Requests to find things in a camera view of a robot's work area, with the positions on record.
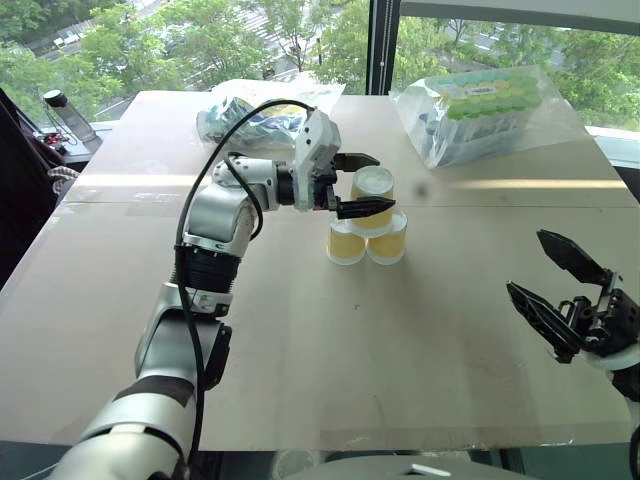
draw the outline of white label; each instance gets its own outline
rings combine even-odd
[[[498,90],[493,85],[488,87],[473,87],[465,88],[467,95],[489,95],[490,93],[496,93]]]

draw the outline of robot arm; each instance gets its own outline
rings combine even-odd
[[[190,311],[200,338],[206,390],[220,382],[231,328],[219,319],[232,301],[231,286],[247,250],[256,217],[280,205],[300,211],[333,210],[340,218],[372,215],[394,202],[368,197],[342,202],[333,193],[336,170],[378,162],[337,154],[336,125],[314,110],[296,140],[292,168],[272,160],[230,154],[191,205],[182,235]],[[240,174],[260,212],[237,179]],[[67,452],[52,480],[167,480],[189,477],[196,424],[198,375],[175,274],[164,283],[135,354],[137,380],[119,392]]]
[[[622,277],[598,265],[575,242],[540,230],[544,252],[578,281],[601,287],[595,304],[584,297],[564,300],[558,309],[514,282],[507,291],[516,310],[549,342],[559,363],[580,351],[592,366],[610,372],[613,386],[627,399],[631,413],[640,410],[640,308],[622,290]]]

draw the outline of tabletop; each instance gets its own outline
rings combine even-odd
[[[73,443],[133,381],[133,352],[170,271],[188,188],[174,177],[193,176],[210,150],[194,133],[203,101],[192,99],[205,95],[141,94],[80,179],[111,177],[72,189],[0,293],[2,439]],[[353,118],[384,111],[385,101],[346,97],[332,116],[344,151],[374,155],[394,172],[409,218],[406,257],[340,267],[325,255],[328,214],[267,213],[235,282],[225,319],[231,353],[207,394],[201,448],[626,441],[623,398],[582,358],[557,364],[505,289],[514,280],[552,303],[597,295],[545,257],[535,235],[545,228],[618,270],[637,294],[638,208],[606,159],[586,138],[428,171],[391,109],[384,122]],[[179,103],[188,115],[178,115]],[[151,145],[137,139],[134,129],[145,138],[163,115],[174,133]],[[155,177],[131,179],[145,175]],[[507,180],[549,183],[482,183]]]

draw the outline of yellow paper cup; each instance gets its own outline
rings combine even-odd
[[[346,220],[334,218],[329,230],[327,256],[338,265],[353,265],[364,257],[365,239],[351,232]]]
[[[380,265],[393,265],[404,255],[407,235],[407,215],[400,209],[393,209],[391,231],[380,237],[371,238],[367,244],[367,255]]]
[[[393,175],[384,167],[363,167],[353,175],[351,200],[371,196],[393,198]],[[390,208],[370,217],[354,218],[351,220],[351,230],[361,237],[379,237],[391,228],[391,218]]]

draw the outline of black bottle cap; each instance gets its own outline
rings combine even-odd
[[[52,107],[64,107],[68,102],[67,97],[60,90],[49,90],[42,99]]]

